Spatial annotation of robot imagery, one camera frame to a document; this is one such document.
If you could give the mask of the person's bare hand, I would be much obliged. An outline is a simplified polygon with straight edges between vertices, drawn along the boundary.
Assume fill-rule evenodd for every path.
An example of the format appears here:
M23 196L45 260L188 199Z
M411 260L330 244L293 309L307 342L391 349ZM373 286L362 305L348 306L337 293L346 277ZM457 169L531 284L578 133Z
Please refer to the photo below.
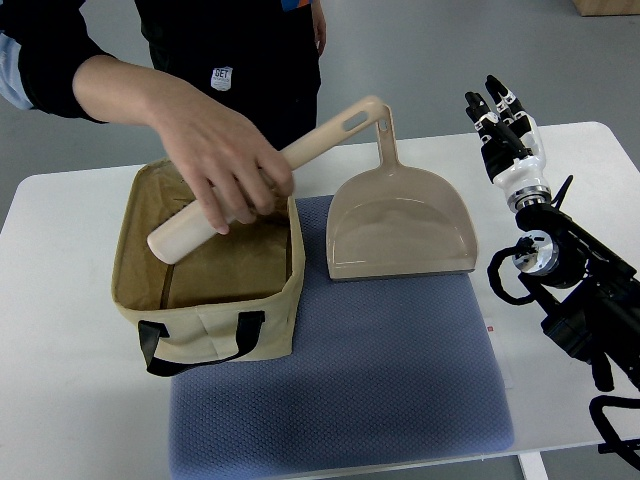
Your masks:
M254 124L191 86L152 103L149 125L214 231L229 232L227 214L249 224L293 193L292 169Z

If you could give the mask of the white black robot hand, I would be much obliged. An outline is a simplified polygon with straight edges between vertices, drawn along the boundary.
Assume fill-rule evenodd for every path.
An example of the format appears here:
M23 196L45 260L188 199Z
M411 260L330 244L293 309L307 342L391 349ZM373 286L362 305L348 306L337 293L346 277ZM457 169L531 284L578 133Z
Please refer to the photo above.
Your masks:
M500 188L507 206L522 208L551 201L551 189L543 176L546 153L535 119L519 98L498 78L489 75L486 90L495 106L478 92L465 94L466 114L474 124L490 182Z

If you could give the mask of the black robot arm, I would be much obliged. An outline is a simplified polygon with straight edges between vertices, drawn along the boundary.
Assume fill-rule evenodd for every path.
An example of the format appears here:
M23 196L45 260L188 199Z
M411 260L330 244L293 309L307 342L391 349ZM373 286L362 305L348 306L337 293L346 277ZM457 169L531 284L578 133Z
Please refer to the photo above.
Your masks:
M488 280L508 304L538 303L546 314L543 333L590 365L600 392L589 404L603 439L598 450L637 468L638 440L622 439L606 410L639 407L636 399L613 395L611 369L617 365L633 386L639 384L639 281L632 266L561 211L570 184L564 182L554 198L540 192L517 203L515 221L523 234L494 254Z

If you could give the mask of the person's forearm black sleeve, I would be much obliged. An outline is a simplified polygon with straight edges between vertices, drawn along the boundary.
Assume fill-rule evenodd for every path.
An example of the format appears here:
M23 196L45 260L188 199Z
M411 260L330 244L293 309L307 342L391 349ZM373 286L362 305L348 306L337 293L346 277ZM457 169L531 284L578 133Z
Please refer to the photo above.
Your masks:
M151 125L180 81L123 62L90 37L81 1L1 3L1 96L22 110ZM136 113L138 107L143 111Z

